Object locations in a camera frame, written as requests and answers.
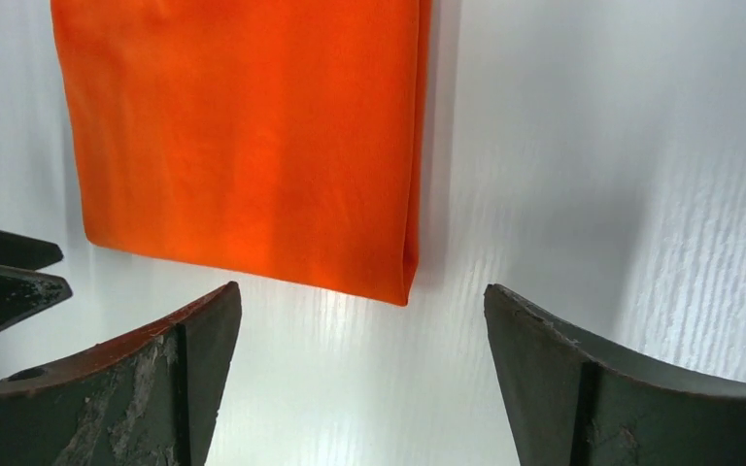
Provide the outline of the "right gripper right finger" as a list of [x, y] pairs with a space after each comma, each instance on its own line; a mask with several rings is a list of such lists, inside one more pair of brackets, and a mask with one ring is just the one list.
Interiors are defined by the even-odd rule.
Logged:
[[524, 465], [746, 465], [746, 383], [675, 366], [484, 294], [498, 384]]

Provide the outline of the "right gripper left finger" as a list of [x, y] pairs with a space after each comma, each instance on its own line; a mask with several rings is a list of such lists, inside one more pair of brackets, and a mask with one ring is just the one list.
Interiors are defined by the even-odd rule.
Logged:
[[0, 381], [0, 465], [202, 465], [242, 316], [237, 283]]

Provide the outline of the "orange t shirt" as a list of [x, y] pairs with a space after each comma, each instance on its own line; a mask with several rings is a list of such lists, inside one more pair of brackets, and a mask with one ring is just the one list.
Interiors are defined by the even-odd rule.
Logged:
[[53, 1], [96, 246], [403, 306], [428, 1]]

